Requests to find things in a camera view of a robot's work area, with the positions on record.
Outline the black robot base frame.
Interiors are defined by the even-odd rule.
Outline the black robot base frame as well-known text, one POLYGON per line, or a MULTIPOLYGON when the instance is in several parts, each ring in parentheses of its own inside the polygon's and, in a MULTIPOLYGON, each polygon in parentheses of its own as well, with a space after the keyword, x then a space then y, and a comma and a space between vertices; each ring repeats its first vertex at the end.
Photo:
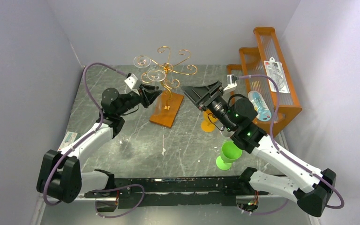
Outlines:
POLYGON ((115 178, 102 188, 83 194, 86 198, 113 200, 120 209, 140 207, 210 205, 236 206, 238 196, 254 196, 256 191, 238 176, 177 178, 115 178))

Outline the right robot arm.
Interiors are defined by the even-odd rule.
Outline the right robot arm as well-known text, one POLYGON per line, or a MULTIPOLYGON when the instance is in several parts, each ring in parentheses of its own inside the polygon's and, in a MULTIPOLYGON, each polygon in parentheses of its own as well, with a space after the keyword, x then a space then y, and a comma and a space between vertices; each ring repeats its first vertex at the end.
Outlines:
POLYGON ((185 96, 201 111, 209 110, 232 132, 231 140, 241 150, 261 158, 277 168, 288 178, 265 174, 248 168, 239 177, 239 189, 244 194, 263 191, 291 200, 305 213, 320 217, 334 193, 336 173, 322 170, 304 162, 281 145, 253 120, 257 112, 250 100, 236 94, 234 104, 222 98, 222 83, 217 81, 207 86, 181 86, 185 96))

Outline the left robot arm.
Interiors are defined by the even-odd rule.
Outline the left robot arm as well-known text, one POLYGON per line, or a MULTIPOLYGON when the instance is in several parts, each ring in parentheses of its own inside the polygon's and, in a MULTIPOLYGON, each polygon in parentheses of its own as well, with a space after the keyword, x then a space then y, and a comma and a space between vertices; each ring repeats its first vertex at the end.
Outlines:
POLYGON ((148 108, 162 93, 158 87, 146 84, 126 94, 116 88, 105 89, 99 118, 90 130, 62 150, 44 154, 37 180, 37 191, 43 195, 44 202, 50 206, 71 203, 78 195, 88 192, 111 196, 116 189, 113 173, 101 169, 82 173, 81 167, 93 151, 119 134, 125 115, 136 112, 139 105, 148 108))

